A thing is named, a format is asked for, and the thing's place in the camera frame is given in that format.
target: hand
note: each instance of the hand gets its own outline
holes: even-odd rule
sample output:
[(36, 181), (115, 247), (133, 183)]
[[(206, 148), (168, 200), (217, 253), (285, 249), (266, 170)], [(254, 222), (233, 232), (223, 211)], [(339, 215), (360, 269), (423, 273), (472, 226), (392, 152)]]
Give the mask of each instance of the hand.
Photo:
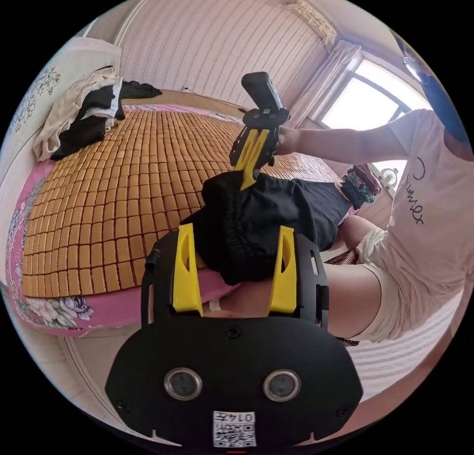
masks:
[(300, 130), (292, 128), (280, 128), (277, 155), (292, 154), (298, 151), (300, 141)]

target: pink bedsheet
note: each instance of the pink bedsheet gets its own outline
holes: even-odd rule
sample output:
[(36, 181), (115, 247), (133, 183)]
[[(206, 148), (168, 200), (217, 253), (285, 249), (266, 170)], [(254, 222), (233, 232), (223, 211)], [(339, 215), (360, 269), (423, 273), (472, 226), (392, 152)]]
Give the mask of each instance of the pink bedsheet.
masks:
[[(126, 111), (178, 111), (215, 116), (227, 121), (237, 118), (178, 105), (124, 105)], [(75, 296), (57, 299), (34, 299), (22, 293), (23, 245), (28, 218), (34, 201), (54, 165), (46, 161), (36, 165), (18, 198), (7, 241), (6, 277), (8, 292), (15, 313), (37, 330), (69, 337), (82, 337), (96, 328), (118, 328), (140, 322), (140, 288), (110, 292), (96, 296)], [(198, 272), (203, 302), (219, 298), (232, 290), (221, 276), (209, 269)]]

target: screw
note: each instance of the screw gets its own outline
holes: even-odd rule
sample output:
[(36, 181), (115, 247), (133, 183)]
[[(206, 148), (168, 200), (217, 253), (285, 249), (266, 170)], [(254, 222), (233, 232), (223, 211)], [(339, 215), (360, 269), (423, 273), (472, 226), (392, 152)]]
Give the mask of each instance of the screw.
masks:
[(119, 403), (117, 404), (117, 409), (123, 414), (128, 414), (130, 412), (130, 406), (123, 401), (119, 401)]
[(349, 404), (343, 404), (337, 411), (336, 411), (336, 416), (339, 418), (344, 418), (347, 413), (349, 412)]
[(228, 338), (239, 338), (240, 337), (240, 328), (236, 327), (235, 325), (229, 327), (226, 330), (226, 335)]

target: white shorts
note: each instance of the white shorts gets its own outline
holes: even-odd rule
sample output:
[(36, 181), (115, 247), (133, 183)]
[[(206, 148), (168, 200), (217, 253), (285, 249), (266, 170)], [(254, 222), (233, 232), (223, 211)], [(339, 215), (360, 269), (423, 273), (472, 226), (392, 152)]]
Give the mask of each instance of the white shorts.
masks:
[(371, 271), (378, 279), (381, 290), (381, 301), (377, 315), (372, 323), (361, 333), (352, 337), (351, 340), (368, 340), (379, 343), (383, 340), (393, 340), (401, 332), (402, 308), (404, 300), (401, 298), (401, 290), (395, 279), (384, 267), (383, 262), (377, 259), (377, 253), (372, 254), (375, 245), (385, 237), (385, 231), (378, 228), (368, 233), (356, 251), (358, 255), (357, 264)]

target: curtain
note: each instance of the curtain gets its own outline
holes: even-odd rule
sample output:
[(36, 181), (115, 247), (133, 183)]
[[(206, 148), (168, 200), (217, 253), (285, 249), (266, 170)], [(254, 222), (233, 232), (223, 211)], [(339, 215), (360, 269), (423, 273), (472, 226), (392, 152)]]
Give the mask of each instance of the curtain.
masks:
[(285, 126), (298, 128), (301, 125), (327, 92), (332, 82), (342, 75), (349, 62), (359, 54), (361, 49), (360, 45), (352, 44), (343, 39), (337, 42), (327, 60), (321, 65), (292, 106), (291, 118)]

